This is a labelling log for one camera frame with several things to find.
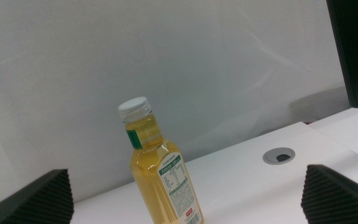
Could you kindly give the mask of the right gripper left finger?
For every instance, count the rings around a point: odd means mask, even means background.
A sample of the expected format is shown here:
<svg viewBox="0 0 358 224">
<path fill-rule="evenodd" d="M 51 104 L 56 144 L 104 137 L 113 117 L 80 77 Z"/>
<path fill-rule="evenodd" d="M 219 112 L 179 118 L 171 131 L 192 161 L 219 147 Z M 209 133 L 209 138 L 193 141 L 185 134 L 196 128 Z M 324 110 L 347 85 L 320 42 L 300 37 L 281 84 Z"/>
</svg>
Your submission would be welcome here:
<svg viewBox="0 0 358 224">
<path fill-rule="evenodd" d="M 51 170 L 0 201 L 0 224 L 70 224 L 73 214 L 66 169 Z"/>
</svg>

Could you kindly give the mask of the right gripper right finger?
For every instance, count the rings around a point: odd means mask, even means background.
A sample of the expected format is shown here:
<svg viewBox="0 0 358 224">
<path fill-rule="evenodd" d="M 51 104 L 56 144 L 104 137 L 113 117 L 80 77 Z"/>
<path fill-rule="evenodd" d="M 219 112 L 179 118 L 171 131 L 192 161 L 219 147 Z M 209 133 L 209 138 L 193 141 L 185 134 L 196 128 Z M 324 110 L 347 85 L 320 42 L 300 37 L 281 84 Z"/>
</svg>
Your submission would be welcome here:
<svg viewBox="0 0 358 224">
<path fill-rule="evenodd" d="M 358 183 L 324 165 L 308 165 L 301 207 L 310 224 L 358 224 Z"/>
</svg>

